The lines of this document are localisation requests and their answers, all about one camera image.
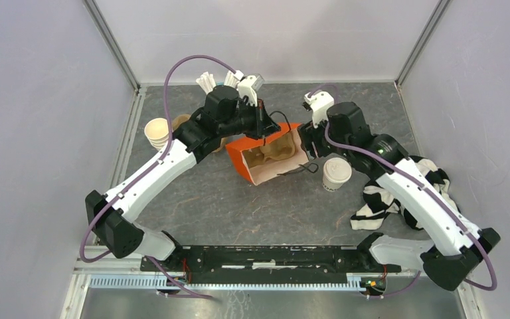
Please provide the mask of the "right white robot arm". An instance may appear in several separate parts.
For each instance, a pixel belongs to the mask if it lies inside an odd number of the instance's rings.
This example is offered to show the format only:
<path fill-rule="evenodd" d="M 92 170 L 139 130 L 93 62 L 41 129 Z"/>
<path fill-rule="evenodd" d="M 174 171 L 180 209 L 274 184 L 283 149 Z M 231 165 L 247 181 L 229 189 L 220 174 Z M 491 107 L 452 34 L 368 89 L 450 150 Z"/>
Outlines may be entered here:
<path fill-rule="evenodd" d="M 466 282 L 492 291 L 497 277 L 489 252 L 501 237 L 481 229 L 454 209 L 420 173 L 408 152 L 388 134 L 372 134 L 353 102 L 304 102 L 312 120 L 298 128 L 301 147 L 311 158 L 337 154 L 388 191 L 428 233 L 426 241 L 373 233 L 358 248 L 365 271 L 398 265 L 424 272 L 440 288 L 453 291 Z"/>

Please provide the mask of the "white paper coffee cup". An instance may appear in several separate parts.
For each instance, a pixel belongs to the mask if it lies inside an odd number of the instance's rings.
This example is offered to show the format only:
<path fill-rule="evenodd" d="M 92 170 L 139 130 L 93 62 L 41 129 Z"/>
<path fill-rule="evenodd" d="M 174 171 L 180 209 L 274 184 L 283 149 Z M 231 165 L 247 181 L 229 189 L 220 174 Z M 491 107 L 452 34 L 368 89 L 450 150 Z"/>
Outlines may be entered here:
<path fill-rule="evenodd" d="M 323 171 L 322 186 L 327 191 L 337 191 L 350 180 L 352 171 Z"/>

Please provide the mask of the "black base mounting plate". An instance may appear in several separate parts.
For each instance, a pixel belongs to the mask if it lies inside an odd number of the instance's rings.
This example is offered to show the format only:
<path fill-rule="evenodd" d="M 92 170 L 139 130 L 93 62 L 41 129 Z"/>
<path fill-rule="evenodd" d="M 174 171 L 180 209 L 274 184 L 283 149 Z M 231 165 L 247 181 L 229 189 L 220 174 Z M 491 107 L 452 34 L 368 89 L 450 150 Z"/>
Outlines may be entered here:
<path fill-rule="evenodd" d="M 179 245 L 160 265 L 192 284 L 341 284 L 347 274 L 402 270 L 342 245 Z"/>

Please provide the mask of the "orange paper bag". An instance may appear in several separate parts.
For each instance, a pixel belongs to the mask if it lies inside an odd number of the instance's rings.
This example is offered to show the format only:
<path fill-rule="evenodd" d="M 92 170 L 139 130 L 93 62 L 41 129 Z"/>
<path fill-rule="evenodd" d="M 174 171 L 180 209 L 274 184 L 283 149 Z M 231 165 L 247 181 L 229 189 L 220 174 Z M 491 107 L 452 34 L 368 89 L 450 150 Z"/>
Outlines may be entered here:
<path fill-rule="evenodd" d="M 278 132 L 261 140 L 238 138 L 225 146 L 236 172 L 253 185 L 304 171 L 316 173 L 319 165 L 310 162 L 301 146 L 301 124 L 290 122 L 281 111 L 272 114 L 284 118 Z"/>

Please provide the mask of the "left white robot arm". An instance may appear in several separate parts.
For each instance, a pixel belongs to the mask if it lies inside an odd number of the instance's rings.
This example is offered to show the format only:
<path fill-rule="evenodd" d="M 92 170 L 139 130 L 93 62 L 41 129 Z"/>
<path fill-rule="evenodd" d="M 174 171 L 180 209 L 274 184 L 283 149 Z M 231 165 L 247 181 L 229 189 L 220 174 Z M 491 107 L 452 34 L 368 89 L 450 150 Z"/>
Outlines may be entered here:
<path fill-rule="evenodd" d="M 177 269 L 182 262 L 177 242 L 164 231 L 138 226 L 137 217 L 176 177 L 220 147 L 223 138 L 243 134 L 263 140 L 280 130 L 261 99 L 251 102 L 232 87 L 217 86 L 163 149 L 131 177 L 105 194 L 96 190 L 87 194 L 88 230 L 117 259 L 139 253 L 155 258 L 165 270 Z"/>

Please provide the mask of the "stack of paper cups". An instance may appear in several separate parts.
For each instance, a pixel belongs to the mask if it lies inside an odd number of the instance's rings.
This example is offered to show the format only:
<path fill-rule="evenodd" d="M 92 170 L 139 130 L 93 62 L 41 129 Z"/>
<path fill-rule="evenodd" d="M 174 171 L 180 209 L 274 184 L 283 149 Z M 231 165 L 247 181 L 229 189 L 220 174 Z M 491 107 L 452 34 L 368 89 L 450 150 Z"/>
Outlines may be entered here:
<path fill-rule="evenodd" d="M 164 118 L 154 118 L 144 127 L 144 134 L 150 145 L 157 151 L 162 150 L 169 140 L 169 126 Z"/>

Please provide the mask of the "white plastic cup lid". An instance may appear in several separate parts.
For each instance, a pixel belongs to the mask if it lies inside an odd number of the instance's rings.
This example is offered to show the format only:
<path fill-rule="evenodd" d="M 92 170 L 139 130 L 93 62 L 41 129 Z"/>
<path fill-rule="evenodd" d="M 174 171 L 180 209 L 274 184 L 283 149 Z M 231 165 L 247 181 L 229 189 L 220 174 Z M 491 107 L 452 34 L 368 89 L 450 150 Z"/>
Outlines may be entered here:
<path fill-rule="evenodd" d="M 350 180 L 353 168 L 343 158 L 331 158 L 323 166 L 323 176 L 327 181 L 345 183 Z"/>

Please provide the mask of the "black white striped cloth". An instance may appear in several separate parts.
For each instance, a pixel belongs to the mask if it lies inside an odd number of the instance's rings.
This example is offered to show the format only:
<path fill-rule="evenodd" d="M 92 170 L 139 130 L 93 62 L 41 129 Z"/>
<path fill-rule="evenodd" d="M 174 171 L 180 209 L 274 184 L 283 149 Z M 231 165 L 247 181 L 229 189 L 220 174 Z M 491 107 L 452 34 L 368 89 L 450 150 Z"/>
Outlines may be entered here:
<path fill-rule="evenodd" d="M 420 156 L 412 156 L 420 173 L 434 187 L 434 189 L 451 205 L 458 209 L 455 201 L 449 196 L 450 178 L 432 160 Z M 354 230 L 374 231 L 379 229 L 383 221 L 391 214 L 399 214 L 404 222 L 413 230 L 421 231 L 423 227 L 411 215 L 399 200 L 395 199 L 387 190 L 381 188 L 377 182 L 369 181 L 363 190 L 364 206 L 350 218 Z"/>

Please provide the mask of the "brown cardboard cup carrier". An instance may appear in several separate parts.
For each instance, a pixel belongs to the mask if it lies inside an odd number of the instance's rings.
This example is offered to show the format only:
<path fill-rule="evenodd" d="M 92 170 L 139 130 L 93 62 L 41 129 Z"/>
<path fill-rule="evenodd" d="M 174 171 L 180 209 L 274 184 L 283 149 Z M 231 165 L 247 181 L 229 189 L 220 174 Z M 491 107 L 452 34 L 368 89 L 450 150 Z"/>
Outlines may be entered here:
<path fill-rule="evenodd" d="M 292 133 L 286 133 L 273 142 L 253 149 L 253 152 L 256 154 L 254 157 L 254 165 L 262 165 L 268 160 L 282 161 L 289 159 L 296 152 Z"/>

